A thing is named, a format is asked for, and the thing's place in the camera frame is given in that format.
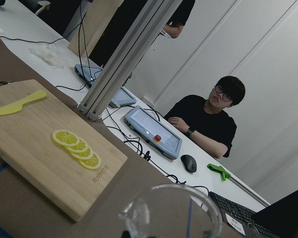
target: black hair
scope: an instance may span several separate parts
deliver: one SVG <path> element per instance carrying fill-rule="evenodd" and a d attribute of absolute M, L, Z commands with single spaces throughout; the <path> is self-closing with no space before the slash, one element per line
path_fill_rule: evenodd
<path fill-rule="evenodd" d="M 217 85 L 220 85 L 231 96 L 234 105 L 239 104 L 245 96 L 245 86 L 235 76 L 225 76 L 218 81 Z"/>

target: yellow knife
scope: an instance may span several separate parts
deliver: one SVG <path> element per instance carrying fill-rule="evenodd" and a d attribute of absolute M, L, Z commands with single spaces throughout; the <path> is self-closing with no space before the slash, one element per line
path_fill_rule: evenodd
<path fill-rule="evenodd" d="M 21 111 L 23 108 L 23 105 L 26 103 L 30 103 L 33 101 L 36 101 L 41 98 L 46 97 L 46 92 L 44 90 L 38 90 L 29 96 L 22 98 L 19 101 L 16 101 L 14 103 L 10 103 L 6 106 L 0 107 L 0 116 L 2 115 L 7 115 L 7 114 L 12 114 L 12 113 L 17 113 L 18 111 Z"/>

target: neck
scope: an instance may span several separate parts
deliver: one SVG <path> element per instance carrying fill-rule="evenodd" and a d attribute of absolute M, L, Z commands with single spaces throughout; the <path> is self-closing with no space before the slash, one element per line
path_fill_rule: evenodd
<path fill-rule="evenodd" d="M 209 102 L 209 99 L 205 101 L 204 104 L 204 111 L 208 114 L 217 114 L 220 111 L 222 111 L 222 109 L 219 108 L 215 108 L 211 105 L 211 103 Z"/>

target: keyboard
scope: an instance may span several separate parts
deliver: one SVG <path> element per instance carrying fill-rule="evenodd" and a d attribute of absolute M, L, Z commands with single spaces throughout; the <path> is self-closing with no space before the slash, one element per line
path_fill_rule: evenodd
<path fill-rule="evenodd" d="M 217 204 L 220 210 L 224 210 L 225 213 L 240 221 L 240 223 L 244 224 L 246 227 L 249 227 L 249 224 L 253 225 L 263 237 L 279 238 L 260 224 L 257 224 L 251 218 L 251 216 L 256 213 L 253 210 L 230 201 L 227 198 L 224 198 L 211 191 L 210 198 Z"/>

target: black mouse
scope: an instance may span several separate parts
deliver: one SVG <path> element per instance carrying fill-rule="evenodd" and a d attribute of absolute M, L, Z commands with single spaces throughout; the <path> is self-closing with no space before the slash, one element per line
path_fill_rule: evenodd
<path fill-rule="evenodd" d="M 186 171 L 194 173 L 197 170 L 197 162 L 191 155 L 182 155 L 181 161 Z"/>

